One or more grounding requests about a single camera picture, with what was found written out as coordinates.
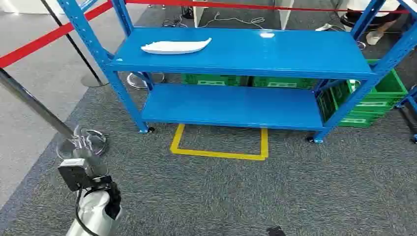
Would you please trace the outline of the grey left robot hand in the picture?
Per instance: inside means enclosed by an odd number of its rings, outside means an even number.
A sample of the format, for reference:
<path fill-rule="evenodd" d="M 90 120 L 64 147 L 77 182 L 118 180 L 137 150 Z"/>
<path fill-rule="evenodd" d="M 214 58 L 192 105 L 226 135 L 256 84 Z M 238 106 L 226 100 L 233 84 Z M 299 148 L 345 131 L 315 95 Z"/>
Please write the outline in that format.
<path fill-rule="evenodd" d="M 103 133 L 77 125 L 71 141 L 75 145 L 72 151 L 73 158 L 86 160 L 90 177 L 104 176 L 108 173 L 108 168 L 102 158 L 108 147 L 107 138 Z"/>

